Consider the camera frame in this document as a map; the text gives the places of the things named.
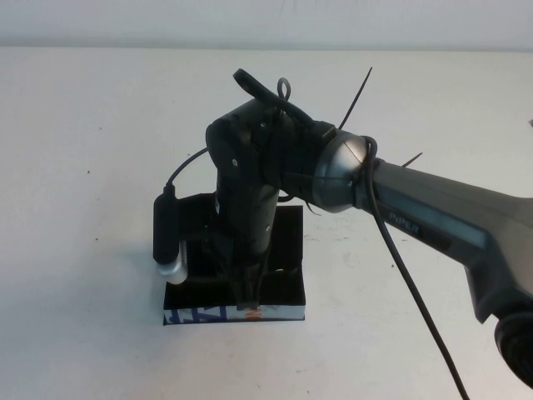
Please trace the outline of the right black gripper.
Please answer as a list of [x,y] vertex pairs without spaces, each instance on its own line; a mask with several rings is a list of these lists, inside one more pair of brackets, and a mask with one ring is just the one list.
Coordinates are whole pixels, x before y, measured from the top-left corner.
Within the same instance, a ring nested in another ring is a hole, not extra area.
[[[216,200],[223,230],[232,237],[232,260],[226,275],[232,291],[238,293],[238,310],[256,310],[264,275],[261,264],[267,256],[276,213],[278,190],[267,184],[249,185],[219,177]],[[246,266],[240,272],[237,265]]]

